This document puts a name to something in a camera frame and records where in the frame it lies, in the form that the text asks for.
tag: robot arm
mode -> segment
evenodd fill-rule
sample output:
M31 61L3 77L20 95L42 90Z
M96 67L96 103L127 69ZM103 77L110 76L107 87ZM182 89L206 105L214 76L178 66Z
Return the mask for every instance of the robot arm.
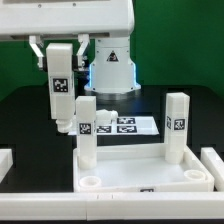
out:
M132 0L0 0L0 40L127 37Z

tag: black table surface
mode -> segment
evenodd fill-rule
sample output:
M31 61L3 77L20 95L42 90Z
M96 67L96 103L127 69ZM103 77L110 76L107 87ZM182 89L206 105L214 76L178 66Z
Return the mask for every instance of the black table surface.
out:
M224 100L202 86L144 86L139 97L97 101L97 110L116 110L119 116L153 116L160 133L98 136L98 145L163 142L169 92L184 92L191 97L187 141L191 150L200 157L202 147L212 146L223 158ZM47 86L19 88L0 102L0 148L11 148L14 162L0 184L0 193L73 192L72 153L76 139L57 133L49 105Z

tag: green wall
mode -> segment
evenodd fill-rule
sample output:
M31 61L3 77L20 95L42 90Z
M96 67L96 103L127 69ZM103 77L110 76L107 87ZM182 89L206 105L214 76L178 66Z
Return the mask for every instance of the green wall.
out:
M224 98L224 0L136 3L140 83L204 85Z
M136 0L135 14L131 56L141 84L203 85L224 98L224 0ZM0 43L0 100L46 82L36 62L27 42Z

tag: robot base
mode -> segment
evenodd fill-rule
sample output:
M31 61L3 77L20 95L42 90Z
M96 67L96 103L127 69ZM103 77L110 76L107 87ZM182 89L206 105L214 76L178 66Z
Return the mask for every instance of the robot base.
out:
M141 95L141 89L135 89L124 93L100 93L85 89L86 96L96 96L99 100L126 100Z

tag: white pillar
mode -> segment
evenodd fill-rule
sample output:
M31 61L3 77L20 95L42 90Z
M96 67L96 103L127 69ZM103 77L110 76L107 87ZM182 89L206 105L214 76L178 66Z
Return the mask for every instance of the white pillar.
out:
M184 93L169 93L166 97L165 159L171 164L183 161L187 143L190 97Z
M51 117L62 133L70 130L75 113L72 54L72 44L50 44L47 48Z
M77 98L76 121L79 168L92 169L97 164L96 97Z

